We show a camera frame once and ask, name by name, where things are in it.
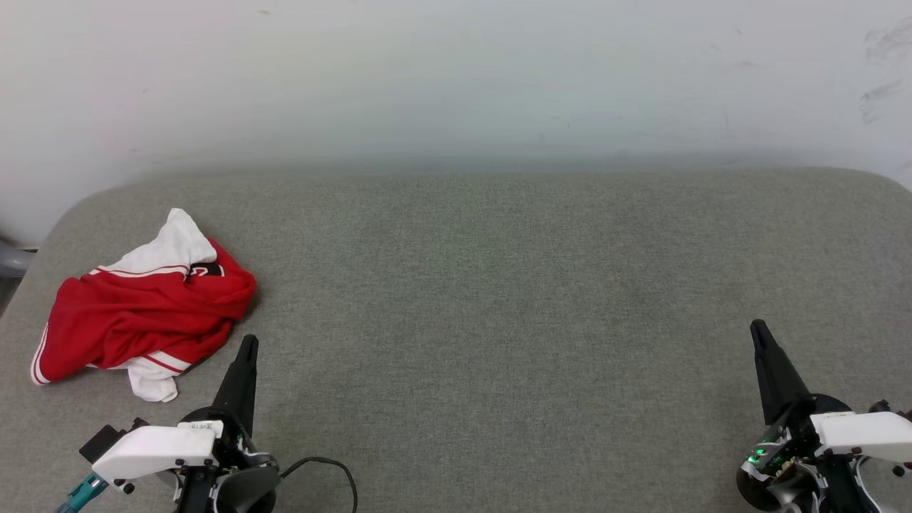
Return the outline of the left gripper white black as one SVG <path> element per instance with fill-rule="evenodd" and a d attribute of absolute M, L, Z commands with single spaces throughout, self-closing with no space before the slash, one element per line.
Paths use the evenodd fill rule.
<path fill-rule="evenodd" d="M 129 430 L 106 425 L 91 440 L 93 474 L 126 491 L 157 475 L 174 488 L 178 512 L 271 512 L 281 483 L 276 458 L 253 444 L 259 340 L 242 338 L 212 407 L 174 426 L 136 418 Z"/>

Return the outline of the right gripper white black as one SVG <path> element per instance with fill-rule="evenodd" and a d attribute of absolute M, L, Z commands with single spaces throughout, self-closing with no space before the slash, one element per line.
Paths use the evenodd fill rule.
<path fill-rule="evenodd" d="M 910 472 L 908 416 L 885 400 L 856 413 L 828 395 L 810 395 L 763 319 L 752 321 L 750 335 L 768 426 L 736 474 L 740 496 L 765 512 L 893 512 L 862 471 L 877 459 L 897 477 Z"/>

